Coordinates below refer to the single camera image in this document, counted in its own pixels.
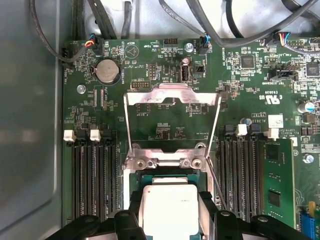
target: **green circuit board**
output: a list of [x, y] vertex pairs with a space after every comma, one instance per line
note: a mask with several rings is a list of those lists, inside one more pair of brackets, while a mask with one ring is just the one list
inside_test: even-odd
[[[267, 214], [299, 229], [301, 210], [309, 201], [320, 202], [320, 56], [301, 56], [263, 41], [240, 48], [211, 42], [207, 53], [199, 54], [199, 39], [176, 39], [171, 46], [165, 41], [104, 41], [99, 53], [90, 48], [65, 68], [63, 130], [73, 130], [77, 141], [63, 146], [63, 223], [84, 214], [105, 219], [123, 207], [121, 165], [128, 152], [123, 96], [181, 83], [181, 61], [187, 57], [191, 78], [184, 83], [197, 93], [222, 96], [211, 156], [229, 209], [244, 220]], [[193, 52], [185, 51], [187, 43]], [[309, 38], [288, 43], [318, 48]], [[67, 54], [83, 44], [69, 42]], [[115, 84], [102, 84], [92, 72], [105, 59], [120, 67]], [[79, 85], [85, 93], [77, 92]], [[301, 114], [298, 106], [307, 101], [315, 110]], [[206, 142], [215, 113], [211, 106], [178, 99], [130, 106], [132, 142], [166, 152], [194, 148]], [[237, 125], [244, 121], [250, 121], [249, 133], [237, 137]], [[281, 140], [265, 137], [270, 129], [279, 129]], [[91, 142], [90, 130], [100, 130], [103, 141]], [[314, 161], [306, 163], [307, 155]], [[241, 180], [231, 180], [235, 176]]]

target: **white cpu lid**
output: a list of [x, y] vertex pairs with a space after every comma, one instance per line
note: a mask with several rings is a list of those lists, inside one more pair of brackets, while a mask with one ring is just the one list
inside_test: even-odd
[[196, 186], [148, 185], [142, 201], [142, 227], [153, 240], [189, 240], [199, 232]]

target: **silver metal frame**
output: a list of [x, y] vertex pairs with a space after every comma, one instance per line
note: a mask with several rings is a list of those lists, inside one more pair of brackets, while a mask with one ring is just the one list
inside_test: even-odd
[[[141, 149], [131, 140], [128, 106], [135, 104], [161, 104], [167, 98], [178, 98], [183, 104], [208, 104], [216, 106], [216, 113], [210, 128], [207, 143], [198, 148], [178, 149], [176, 152], [163, 152], [161, 149]], [[122, 166], [123, 169], [123, 203], [124, 209], [130, 205], [129, 175], [145, 169], [159, 167], [180, 167], [181, 169], [197, 169], [207, 172], [208, 191], [213, 195], [215, 176], [213, 164], [209, 157], [214, 133], [220, 111], [221, 96], [218, 93], [196, 93], [184, 83], [161, 83], [150, 92], [128, 92], [123, 96], [126, 129], [128, 134], [129, 150]]]

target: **wire bundle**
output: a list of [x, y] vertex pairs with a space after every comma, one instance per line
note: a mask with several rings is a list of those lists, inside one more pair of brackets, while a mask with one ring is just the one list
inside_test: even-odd
[[[297, 3], [295, 0], [281, 0], [283, 5], [292, 13], [301, 8], [301, 5]], [[305, 13], [301, 14], [301, 17], [307, 19], [310, 23], [313, 24], [314, 30], [318, 31], [320, 28], [320, 17], [318, 17], [315, 13], [308, 10]]]
[[278, 33], [278, 35], [279, 35], [281, 46], [284, 47], [287, 44], [290, 32], [287, 32], [287, 33], [280, 32]]
[[92, 45], [95, 44], [95, 35], [91, 34], [90, 35], [90, 39], [88, 41], [85, 42], [84, 46], [86, 48], [91, 47]]
[[86, 39], [85, 19], [84, 19], [85, 0], [72, 0], [72, 39]]
[[208, 33], [208, 35], [220, 46], [223, 48], [236, 48], [246, 46], [250, 43], [258, 41], [260, 39], [266, 38], [273, 33], [278, 32], [279, 30], [285, 28], [289, 24], [291, 24], [294, 20], [301, 16], [301, 14], [305, 13], [313, 4], [318, 2], [318, 0], [308, 0], [302, 7], [299, 8], [295, 13], [288, 16], [286, 19], [282, 20], [278, 24], [270, 27], [269, 29], [244, 38], [226, 38], [222, 39], [217, 34], [215, 29], [212, 27], [210, 21], [208, 20], [199, 0], [186, 0], [189, 5], [190, 10], [192, 11], [194, 17], [201, 24], [202, 28]]
[[87, 0], [104, 39], [117, 39], [110, 18], [100, 0]]
[[187, 22], [185, 19], [183, 19], [181, 16], [179, 16], [167, 3], [165, 0], [158, 0], [160, 6], [162, 9], [174, 20], [181, 23], [182, 25], [186, 26], [188, 29], [193, 31], [194, 33], [198, 34], [199, 36], [204, 36], [205, 33], [200, 31], [198, 28], [193, 26], [191, 23]]
[[38, 36], [40, 37], [41, 41], [44, 43], [45, 48], [56, 58], [58, 58], [59, 60], [65, 62], [65, 63], [73, 63], [75, 62], [78, 58], [81, 57], [81, 55], [87, 50], [88, 47], [92, 46], [92, 44], [95, 44], [94, 41], [92, 41], [92, 39], [89, 39], [89, 41], [86, 42], [86, 44], [80, 48], [80, 50], [71, 58], [67, 58], [62, 56], [61, 54], [57, 53], [53, 47], [50, 45], [50, 43], [48, 42], [44, 32], [41, 29], [40, 26], [40, 22], [37, 16], [37, 11], [36, 11], [36, 3], [35, 0], [29, 0], [30, 3], [30, 12], [31, 12], [31, 17], [34, 23], [34, 27], [35, 27], [35, 31], [38, 34]]
[[124, 21], [121, 31], [121, 39], [128, 39], [130, 35], [130, 26], [132, 20], [132, 5], [131, 2], [124, 2]]
[[226, 16], [226, 21], [228, 22], [229, 28], [232, 32], [232, 34], [237, 38], [237, 39], [241, 39], [244, 36], [241, 34], [241, 32], [239, 31], [235, 20], [234, 20], [234, 16], [232, 14], [232, 3], [233, 0], [226, 0], [225, 1], [225, 16]]

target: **ram slot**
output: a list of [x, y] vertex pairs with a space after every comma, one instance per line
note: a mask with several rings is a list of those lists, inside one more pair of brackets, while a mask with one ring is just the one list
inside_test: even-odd
[[71, 159], [72, 159], [72, 220], [80, 216], [80, 201], [79, 201], [79, 147], [76, 145], [71, 146]]
[[108, 192], [107, 192], [107, 171], [106, 171], [106, 146], [99, 146], [99, 172], [98, 172], [98, 189], [99, 189], [99, 217], [101, 221], [104, 221], [108, 218], [109, 207], [108, 207]]
[[232, 168], [232, 153], [231, 153], [231, 144], [229, 140], [226, 140], [225, 142], [225, 182], [226, 182], [226, 201], [227, 201], [227, 208], [230, 211], [234, 210], [234, 188], [233, 188], [233, 168]]
[[259, 182], [257, 181], [258, 176], [258, 171], [257, 171], [257, 144], [258, 142], [252, 138], [249, 141], [249, 185], [250, 185], [250, 211], [251, 211], [251, 216], [256, 216], [257, 215], [257, 208], [258, 208], [258, 184]]
[[221, 188], [221, 191], [222, 191], [224, 199], [227, 202], [229, 202], [228, 201], [227, 188], [226, 188], [226, 171], [225, 171], [226, 158], [225, 158], [225, 142], [224, 141], [219, 141], [218, 142], [218, 149], [219, 149], [219, 155], [218, 155], [219, 185], [220, 185], [220, 188]]
[[107, 203], [109, 212], [113, 212], [116, 210], [116, 184], [115, 179], [117, 176], [115, 175], [116, 170], [114, 169], [114, 153], [112, 148], [112, 143], [108, 142], [105, 148], [105, 161], [107, 166]]
[[113, 175], [115, 176], [113, 181], [115, 185], [114, 189], [114, 197], [115, 197], [115, 210], [119, 210], [120, 203], [119, 203], [119, 165], [118, 165], [118, 154], [117, 154], [117, 145], [112, 145], [112, 160], [113, 160], [113, 167], [114, 172]]
[[249, 143], [243, 141], [243, 179], [244, 179], [244, 209], [245, 221], [250, 222], [251, 219], [251, 201], [250, 201], [250, 167], [249, 167]]
[[237, 139], [233, 142], [234, 152], [236, 153], [236, 169], [237, 169], [237, 203], [238, 203], [238, 212], [239, 217], [245, 219], [245, 188], [244, 188], [244, 154], [243, 154], [243, 140]]
[[88, 210], [89, 215], [97, 215], [99, 147], [92, 143], [88, 146]]
[[230, 160], [232, 162], [232, 182], [233, 182], [233, 211], [239, 215], [239, 202], [238, 202], [238, 160], [237, 160], [237, 141], [232, 141], [232, 154]]
[[265, 159], [265, 141], [258, 140], [256, 141], [256, 147], [254, 149], [255, 151], [255, 182], [256, 182], [256, 214], [260, 215], [262, 214], [263, 209], [263, 175], [264, 175], [264, 169], [263, 169], [263, 160]]
[[82, 144], [79, 148], [79, 202], [80, 215], [82, 216], [88, 214], [88, 154], [85, 144]]
[[109, 181], [109, 210], [111, 212], [117, 209], [117, 169], [114, 146], [110, 142], [107, 146], [107, 163], [108, 163], [108, 181]]

